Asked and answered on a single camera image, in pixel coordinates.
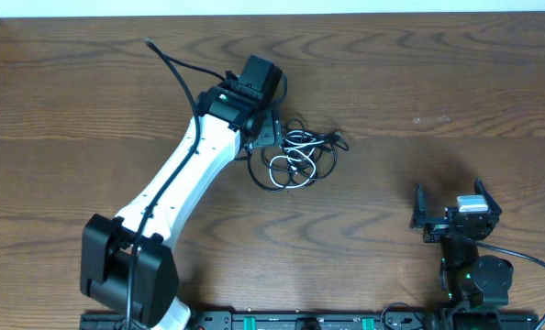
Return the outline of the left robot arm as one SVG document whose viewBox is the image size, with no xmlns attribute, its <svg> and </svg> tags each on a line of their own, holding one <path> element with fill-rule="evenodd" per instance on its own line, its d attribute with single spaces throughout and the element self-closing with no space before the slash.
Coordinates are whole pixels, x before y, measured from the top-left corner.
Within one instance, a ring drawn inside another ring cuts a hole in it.
<svg viewBox="0 0 545 330">
<path fill-rule="evenodd" d="M 117 328 L 186 328 L 192 312 L 177 296 L 176 243 L 216 176 L 266 134 L 285 84 L 278 66 L 249 56 L 240 75 L 190 100 L 182 141 L 142 192 L 113 218 L 94 214 L 85 225 L 80 290 L 122 314 Z"/>
</svg>

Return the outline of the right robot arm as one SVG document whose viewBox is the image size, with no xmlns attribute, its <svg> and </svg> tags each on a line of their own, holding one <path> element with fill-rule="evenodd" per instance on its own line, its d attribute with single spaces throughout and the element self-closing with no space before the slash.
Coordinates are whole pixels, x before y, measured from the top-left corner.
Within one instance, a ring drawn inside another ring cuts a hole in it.
<svg viewBox="0 0 545 330">
<path fill-rule="evenodd" d="M 499 309 L 508 305 L 512 264 L 492 255 L 479 254 L 477 245 L 495 229 L 502 209 L 484 188 L 474 183 L 474 193 L 456 198 L 444 215 L 428 214 L 423 187 L 414 189 L 410 226 L 423 230 L 423 241 L 440 245 L 439 281 L 450 303 L 426 315 L 427 329 L 500 329 Z"/>
</svg>

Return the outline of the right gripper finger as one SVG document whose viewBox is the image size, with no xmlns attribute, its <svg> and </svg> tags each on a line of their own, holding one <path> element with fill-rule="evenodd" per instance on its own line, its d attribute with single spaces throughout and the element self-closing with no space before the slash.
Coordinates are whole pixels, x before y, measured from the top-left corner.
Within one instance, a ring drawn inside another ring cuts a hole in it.
<svg viewBox="0 0 545 330">
<path fill-rule="evenodd" d="M 501 215 L 501 207 L 498 205 L 498 203 L 495 201 L 495 199 L 490 195 L 490 193 L 486 190 L 484 187 L 483 181 L 480 178 L 477 178 L 474 182 L 474 191 L 478 195 L 482 195 L 485 199 L 489 211 L 492 214 Z"/>
<path fill-rule="evenodd" d="M 428 208 L 424 190 L 421 184 L 417 184 L 414 190 L 415 203 L 413 208 L 413 225 L 422 226 L 428 219 Z"/>
</svg>

